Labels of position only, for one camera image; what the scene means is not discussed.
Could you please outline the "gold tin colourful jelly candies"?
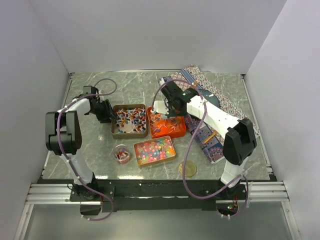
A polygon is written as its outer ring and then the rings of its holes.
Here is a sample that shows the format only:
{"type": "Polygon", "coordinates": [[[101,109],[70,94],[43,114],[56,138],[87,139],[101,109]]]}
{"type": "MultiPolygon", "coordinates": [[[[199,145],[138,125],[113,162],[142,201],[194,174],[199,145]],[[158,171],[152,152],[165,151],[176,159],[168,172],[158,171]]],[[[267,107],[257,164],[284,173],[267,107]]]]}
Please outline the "gold tin colourful jelly candies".
{"type": "Polygon", "coordinates": [[[138,142],[133,147],[139,168],[167,162],[176,157],[176,151],[170,136],[138,142]]]}

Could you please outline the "patterned blue placemat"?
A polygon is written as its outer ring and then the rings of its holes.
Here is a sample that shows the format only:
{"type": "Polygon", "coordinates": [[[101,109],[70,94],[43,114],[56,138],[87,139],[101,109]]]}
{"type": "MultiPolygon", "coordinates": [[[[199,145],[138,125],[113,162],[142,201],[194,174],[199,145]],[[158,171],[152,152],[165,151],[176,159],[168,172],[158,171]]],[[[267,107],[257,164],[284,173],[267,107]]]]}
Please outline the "patterned blue placemat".
{"type": "MultiPolygon", "coordinates": [[[[210,94],[213,94],[215,97],[217,97],[219,108],[221,110],[239,119],[246,117],[240,108],[238,108],[230,99],[228,99],[225,94],[223,94],[216,86],[214,86],[213,83],[208,80],[208,78],[201,72],[197,65],[189,65],[172,75],[159,78],[157,81],[161,85],[164,82],[172,79],[184,80],[191,84],[196,83],[196,87],[199,90],[206,90],[210,94]]],[[[224,139],[220,134],[216,134],[210,140],[205,142],[205,139],[212,135],[213,130],[214,129],[212,127],[203,123],[195,137],[195,141],[199,144],[201,150],[204,152],[211,164],[215,164],[224,158],[224,139]]]]}

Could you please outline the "orange tin lollipop candies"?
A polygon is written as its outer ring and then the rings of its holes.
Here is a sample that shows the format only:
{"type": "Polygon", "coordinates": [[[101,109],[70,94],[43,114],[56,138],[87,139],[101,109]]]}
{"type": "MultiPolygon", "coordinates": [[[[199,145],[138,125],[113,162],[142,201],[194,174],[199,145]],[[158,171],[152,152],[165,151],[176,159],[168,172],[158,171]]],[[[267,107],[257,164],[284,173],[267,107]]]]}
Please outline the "orange tin lollipop candies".
{"type": "Polygon", "coordinates": [[[162,118],[161,114],[152,113],[152,107],[147,108],[150,135],[152,139],[169,136],[180,138],[186,134],[187,127],[183,116],[162,118]]]}

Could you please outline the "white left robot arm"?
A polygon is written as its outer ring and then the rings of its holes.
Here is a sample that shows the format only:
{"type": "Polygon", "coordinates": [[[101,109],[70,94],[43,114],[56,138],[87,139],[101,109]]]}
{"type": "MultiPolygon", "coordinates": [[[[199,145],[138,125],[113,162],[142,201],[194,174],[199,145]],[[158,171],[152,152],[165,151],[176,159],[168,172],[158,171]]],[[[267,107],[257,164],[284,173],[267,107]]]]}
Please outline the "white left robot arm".
{"type": "Polygon", "coordinates": [[[95,174],[90,170],[80,151],[82,133],[80,118],[95,115],[101,124],[111,123],[116,118],[110,101],[101,100],[96,86],[83,87],[82,94],[58,111],[45,114],[45,145],[67,165],[72,178],[72,190],[85,200],[94,201],[100,195],[95,174]]]}

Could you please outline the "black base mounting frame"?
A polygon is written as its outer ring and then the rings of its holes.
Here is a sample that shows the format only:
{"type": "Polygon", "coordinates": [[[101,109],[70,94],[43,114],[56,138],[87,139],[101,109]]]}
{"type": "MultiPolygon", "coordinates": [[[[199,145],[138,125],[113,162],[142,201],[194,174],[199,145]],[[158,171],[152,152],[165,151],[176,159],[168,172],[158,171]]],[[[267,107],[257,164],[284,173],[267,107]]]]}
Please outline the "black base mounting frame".
{"type": "Polygon", "coordinates": [[[73,184],[70,201],[80,203],[83,215],[96,216],[99,212],[137,210],[201,209],[215,211],[217,203],[237,204],[248,197],[248,187],[239,181],[234,187],[219,191],[223,184],[219,180],[188,180],[189,190],[199,196],[192,197],[182,180],[97,180],[91,192],[84,186],[73,184]]]}

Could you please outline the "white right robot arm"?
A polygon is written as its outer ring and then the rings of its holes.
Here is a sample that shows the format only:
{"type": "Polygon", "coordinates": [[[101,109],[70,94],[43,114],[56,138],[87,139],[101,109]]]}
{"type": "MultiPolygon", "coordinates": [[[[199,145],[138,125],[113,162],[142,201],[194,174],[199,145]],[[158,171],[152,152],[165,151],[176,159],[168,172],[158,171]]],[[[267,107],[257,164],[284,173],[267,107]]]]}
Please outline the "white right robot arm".
{"type": "Polygon", "coordinates": [[[204,97],[201,91],[191,86],[186,90],[178,87],[175,80],[160,80],[159,91],[165,101],[152,102],[152,109],[167,118],[192,115],[216,130],[224,139],[223,155],[226,159],[220,177],[219,194],[231,199],[237,192],[236,185],[243,178],[243,169],[248,157],[257,147],[253,123],[248,118],[239,119],[221,110],[204,97]]]}

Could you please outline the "teal round plate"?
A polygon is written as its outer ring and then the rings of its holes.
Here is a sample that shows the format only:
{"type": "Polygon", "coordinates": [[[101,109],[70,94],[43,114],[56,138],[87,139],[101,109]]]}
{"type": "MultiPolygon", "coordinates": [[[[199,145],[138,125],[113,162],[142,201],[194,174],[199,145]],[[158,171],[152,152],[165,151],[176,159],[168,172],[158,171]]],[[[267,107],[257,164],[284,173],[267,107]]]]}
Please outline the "teal round plate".
{"type": "Polygon", "coordinates": [[[220,102],[217,98],[216,95],[214,95],[212,92],[205,90],[205,89],[200,89],[200,92],[202,96],[212,105],[216,106],[217,108],[220,108],[220,102]]]}

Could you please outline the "aluminium rail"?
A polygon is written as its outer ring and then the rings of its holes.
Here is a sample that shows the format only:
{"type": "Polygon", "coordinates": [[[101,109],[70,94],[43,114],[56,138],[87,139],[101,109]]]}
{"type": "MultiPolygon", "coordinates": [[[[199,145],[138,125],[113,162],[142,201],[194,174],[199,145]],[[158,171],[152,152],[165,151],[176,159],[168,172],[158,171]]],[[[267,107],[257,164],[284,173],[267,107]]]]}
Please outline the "aluminium rail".
{"type": "Polygon", "coordinates": [[[289,202],[290,198],[283,181],[249,181],[248,202],[289,202]]]}

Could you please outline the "clear plastic jar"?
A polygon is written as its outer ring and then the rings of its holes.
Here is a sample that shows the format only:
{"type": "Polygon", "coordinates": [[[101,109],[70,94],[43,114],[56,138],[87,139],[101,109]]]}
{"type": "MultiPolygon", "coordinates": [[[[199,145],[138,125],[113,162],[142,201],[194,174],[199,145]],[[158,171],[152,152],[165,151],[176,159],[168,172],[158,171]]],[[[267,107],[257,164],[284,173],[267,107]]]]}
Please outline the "clear plastic jar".
{"type": "Polygon", "coordinates": [[[117,145],[113,150],[113,155],[119,164],[126,164],[131,159],[131,152],[124,144],[117,145]]]}

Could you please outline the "gold round jar lid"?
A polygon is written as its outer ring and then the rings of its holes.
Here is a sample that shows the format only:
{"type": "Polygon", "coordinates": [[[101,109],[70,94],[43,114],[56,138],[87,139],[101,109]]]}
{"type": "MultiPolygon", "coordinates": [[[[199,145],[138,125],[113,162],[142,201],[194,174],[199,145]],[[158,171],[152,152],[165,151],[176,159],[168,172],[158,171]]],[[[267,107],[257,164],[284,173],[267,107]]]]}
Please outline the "gold round jar lid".
{"type": "MultiPolygon", "coordinates": [[[[183,174],[184,162],[182,161],[178,166],[178,171],[182,175],[183,174]]],[[[190,178],[194,176],[197,172],[197,166],[192,162],[187,160],[185,164],[184,176],[190,178]]]]}

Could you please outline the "gold knife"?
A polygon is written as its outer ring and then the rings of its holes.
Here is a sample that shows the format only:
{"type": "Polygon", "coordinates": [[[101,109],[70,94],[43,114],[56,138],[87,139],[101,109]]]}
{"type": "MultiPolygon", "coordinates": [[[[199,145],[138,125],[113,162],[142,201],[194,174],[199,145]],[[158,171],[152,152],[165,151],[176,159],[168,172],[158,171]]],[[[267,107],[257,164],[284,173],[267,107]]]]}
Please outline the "gold knife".
{"type": "Polygon", "coordinates": [[[210,141],[217,133],[213,132],[211,135],[209,135],[204,141],[203,144],[206,144],[208,141],[210,141]]]}

